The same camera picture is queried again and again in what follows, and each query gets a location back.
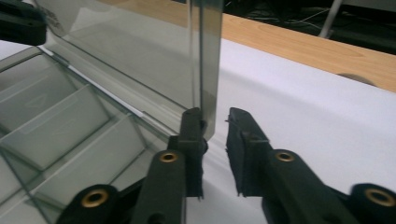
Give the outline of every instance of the wooden table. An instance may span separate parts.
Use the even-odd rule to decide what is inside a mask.
[[[186,6],[169,0],[101,0],[160,20],[182,25]],[[334,74],[365,77],[396,92],[396,56],[306,35],[223,14],[222,37]]]

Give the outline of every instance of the transparent plastic panel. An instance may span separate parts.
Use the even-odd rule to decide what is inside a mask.
[[[36,56],[0,73],[0,127],[10,132],[55,105],[76,88],[57,64]]]
[[[89,86],[0,140],[0,146],[43,170],[107,122]]]
[[[176,132],[179,119],[169,117],[180,118],[185,109],[201,107],[207,111],[204,119],[209,121],[211,135],[222,1],[184,2],[37,0],[53,33],[122,74],[111,83],[98,81],[101,85],[126,102],[131,93],[135,94],[132,86],[140,85],[145,89],[141,91],[145,101],[150,103],[133,106]],[[114,74],[87,76],[102,80],[99,76],[116,77]]]
[[[44,55],[17,58],[20,63],[6,63],[15,67],[0,68],[16,76],[5,82],[5,91],[21,93],[21,83],[43,75],[62,75],[66,81],[54,79],[37,87],[30,97],[57,85],[62,86],[60,89],[72,88],[52,106],[0,135],[4,158],[4,162],[0,160],[0,223],[55,223],[79,191],[95,184],[111,184],[123,190],[146,175],[155,152],[166,149],[165,133],[130,114],[84,78]],[[36,68],[34,76],[20,74],[29,72],[26,67],[18,67],[26,64]],[[51,69],[59,71],[47,73]],[[2,109],[16,110],[16,95]]]
[[[21,188],[17,177],[11,172],[3,157],[0,157],[0,204]]]
[[[146,149],[141,137],[125,116],[35,189],[34,195],[66,206],[82,189],[110,184]]]
[[[32,223],[45,224],[46,219],[40,214],[32,201],[27,197],[15,204],[15,206],[0,216],[2,224]]]

